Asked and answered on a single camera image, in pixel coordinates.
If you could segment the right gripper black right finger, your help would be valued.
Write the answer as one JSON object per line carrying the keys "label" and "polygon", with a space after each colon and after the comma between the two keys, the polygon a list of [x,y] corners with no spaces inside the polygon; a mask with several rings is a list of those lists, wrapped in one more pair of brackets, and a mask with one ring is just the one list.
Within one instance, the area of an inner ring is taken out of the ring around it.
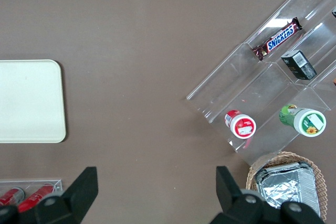
{"label": "right gripper black right finger", "polygon": [[216,167],[216,194],[222,212],[211,223],[282,223],[280,210],[254,194],[242,193],[226,166]]}

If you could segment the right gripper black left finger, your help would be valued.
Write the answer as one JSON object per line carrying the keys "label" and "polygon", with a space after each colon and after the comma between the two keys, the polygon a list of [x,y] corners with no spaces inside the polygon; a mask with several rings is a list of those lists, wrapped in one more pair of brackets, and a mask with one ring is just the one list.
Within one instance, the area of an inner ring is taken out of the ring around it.
{"label": "right gripper black left finger", "polygon": [[96,167],[86,167],[62,193],[51,193],[18,215],[18,223],[81,223],[98,195]]}

